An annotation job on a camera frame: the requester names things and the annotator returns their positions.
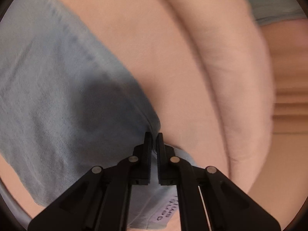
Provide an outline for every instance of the denim fabric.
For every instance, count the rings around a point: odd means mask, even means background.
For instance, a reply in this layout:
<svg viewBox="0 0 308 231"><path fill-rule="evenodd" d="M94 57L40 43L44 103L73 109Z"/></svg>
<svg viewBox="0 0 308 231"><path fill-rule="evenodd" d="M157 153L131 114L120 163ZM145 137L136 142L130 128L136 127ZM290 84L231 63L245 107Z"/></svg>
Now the denim fabric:
<svg viewBox="0 0 308 231"><path fill-rule="evenodd" d="M14 0L0 25L0 152L47 206L92 166L132 155L159 119L132 75L56 0ZM189 156L177 150L183 158ZM157 180L134 186L128 223L150 221L176 196Z"/></svg>
<svg viewBox="0 0 308 231"><path fill-rule="evenodd" d="M307 18L296 0L248 0L259 25Z"/></svg>

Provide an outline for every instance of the black mechanical arm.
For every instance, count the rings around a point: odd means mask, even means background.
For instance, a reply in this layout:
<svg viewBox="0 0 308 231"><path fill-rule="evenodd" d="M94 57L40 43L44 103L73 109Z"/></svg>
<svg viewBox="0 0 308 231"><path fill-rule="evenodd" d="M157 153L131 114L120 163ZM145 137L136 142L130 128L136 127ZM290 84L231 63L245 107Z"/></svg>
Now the black mechanical arm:
<svg viewBox="0 0 308 231"><path fill-rule="evenodd" d="M182 231L281 231L217 168L194 167L175 156L161 133L155 143L146 133L143 145L114 167L93 167L36 216L28 231L125 231L131 186L150 182L153 144L159 183L177 186Z"/></svg>

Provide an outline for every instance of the silver screw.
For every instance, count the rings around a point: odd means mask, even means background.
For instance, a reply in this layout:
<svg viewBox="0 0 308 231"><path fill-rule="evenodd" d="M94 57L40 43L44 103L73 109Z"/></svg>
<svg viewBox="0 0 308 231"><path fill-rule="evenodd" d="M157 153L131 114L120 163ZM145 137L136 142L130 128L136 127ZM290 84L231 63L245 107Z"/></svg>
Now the silver screw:
<svg viewBox="0 0 308 231"><path fill-rule="evenodd" d="M139 158L136 157L136 156L131 156L131 157L128 158L128 160L129 160L130 162L137 162L137 161L139 160Z"/></svg>
<svg viewBox="0 0 308 231"><path fill-rule="evenodd" d="M217 168L213 167L213 166L209 166L206 168L206 170L210 173L210 174L215 174L217 172Z"/></svg>
<svg viewBox="0 0 308 231"><path fill-rule="evenodd" d="M178 158L178 157L171 157L171 158L170 158L170 161L171 161L172 163L178 163L178 162L180 162L180 158Z"/></svg>
<svg viewBox="0 0 308 231"><path fill-rule="evenodd" d="M92 168L92 173L94 173L94 174L99 174L101 171L102 171L102 168L99 167L99 166Z"/></svg>

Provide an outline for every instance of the gray fabric in background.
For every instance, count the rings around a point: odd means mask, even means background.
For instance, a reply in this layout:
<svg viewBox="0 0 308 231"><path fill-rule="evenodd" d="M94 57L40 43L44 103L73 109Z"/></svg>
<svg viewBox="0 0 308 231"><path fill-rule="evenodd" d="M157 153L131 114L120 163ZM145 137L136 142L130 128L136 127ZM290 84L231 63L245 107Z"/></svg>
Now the gray fabric in background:
<svg viewBox="0 0 308 231"><path fill-rule="evenodd" d="M92 166L132 155L146 131L157 135L136 80L61 3L14 0L0 36L0 152L38 204ZM176 195L158 184L155 154L152 161L151 184L132 190L132 228L165 227L150 218Z"/></svg>
<svg viewBox="0 0 308 231"><path fill-rule="evenodd" d="M259 25L307 18L296 0L248 0Z"/></svg>

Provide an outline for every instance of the gray garment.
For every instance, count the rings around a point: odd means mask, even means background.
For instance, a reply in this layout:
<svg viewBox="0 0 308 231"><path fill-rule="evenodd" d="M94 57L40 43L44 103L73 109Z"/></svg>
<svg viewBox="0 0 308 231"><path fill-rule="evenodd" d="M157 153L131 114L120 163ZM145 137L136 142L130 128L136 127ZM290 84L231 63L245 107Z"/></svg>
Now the gray garment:
<svg viewBox="0 0 308 231"><path fill-rule="evenodd" d="M61 3L14 0L0 35L0 152L38 204L92 166L132 155L146 131L157 135L136 80ZM155 220L176 189L158 184L154 153L152 162L151 184L133 187L132 228L163 228L171 217Z"/></svg>
<svg viewBox="0 0 308 231"><path fill-rule="evenodd" d="M307 18L296 0L248 0L259 25Z"/></svg>

